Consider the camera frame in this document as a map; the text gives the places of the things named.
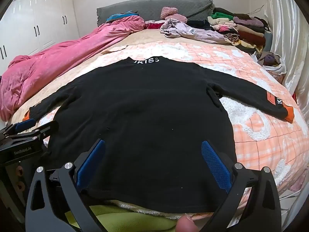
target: human thumb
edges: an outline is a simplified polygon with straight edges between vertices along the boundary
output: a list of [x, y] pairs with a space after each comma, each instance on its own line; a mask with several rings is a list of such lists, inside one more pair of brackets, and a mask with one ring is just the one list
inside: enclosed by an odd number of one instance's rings
[[176, 232], [198, 232], [198, 227], [187, 214], [182, 216], [176, 224]]

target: gray headboard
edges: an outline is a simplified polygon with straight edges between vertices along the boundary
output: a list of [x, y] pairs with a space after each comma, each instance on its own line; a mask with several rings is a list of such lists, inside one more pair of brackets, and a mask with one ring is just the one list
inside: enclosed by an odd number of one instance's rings
[[163, 7], [175, 7], [190, 20], [205, 20], [212, 13], [213, 0], [131, 0], [97, 9], [98, 26], [113, 14], [138, 11], [145, 20], [160, 20]]

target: white curtain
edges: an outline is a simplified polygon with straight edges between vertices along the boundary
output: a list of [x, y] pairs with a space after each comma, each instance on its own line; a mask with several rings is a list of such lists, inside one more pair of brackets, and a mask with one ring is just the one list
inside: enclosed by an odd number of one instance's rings
[[294, 0], [265, 0], [265, 16], [273, 32], [272, 52], [285, 61], [283, 85], [309, 125], [309, 25]]

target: sweatshirt cuff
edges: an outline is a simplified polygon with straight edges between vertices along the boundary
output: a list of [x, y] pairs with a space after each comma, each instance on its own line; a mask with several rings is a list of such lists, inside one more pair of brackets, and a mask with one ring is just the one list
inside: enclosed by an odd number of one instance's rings
[[288, 115], [285, 117], [285, 120], [289, 123], [293, 123], [294, 120], [294, 108], [292, 106], [288, 106], [285, 103], [283, 103], [283, 107], [287, 110]]
[[30, 111], [28, 110], [24, 115], [23, 121], [28, 120], [30, 118]]

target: sweatshirt sleeve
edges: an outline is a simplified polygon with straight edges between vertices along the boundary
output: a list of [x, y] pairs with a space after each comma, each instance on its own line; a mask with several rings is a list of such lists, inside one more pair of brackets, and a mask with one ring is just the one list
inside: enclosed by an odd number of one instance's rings
[[74, 84], [67, 84], [61, 88], [59, 88], [56, 92], [43, 99], [36, 106], [30, 107], [28, 113], [26, 114], [27, 118], [34, 118], [38, 121], [45, 114], [50, 112], [53, 107], [55, 107], [58, 103], [63, 102], [63, 105], [68, 105], [70, 102], [75, 101], [78, 96], [78, 87]]
[[230, 96], [281, 120], [293, 122], [293, 107], [287, 106], [280, 98], [277, 98], [262, 87], [223, 72], [207, 68], [203, 69], [205, 69], [204, 72], [207, 74], [207, 81], [210, 83], [210, 87], [216, 93]]

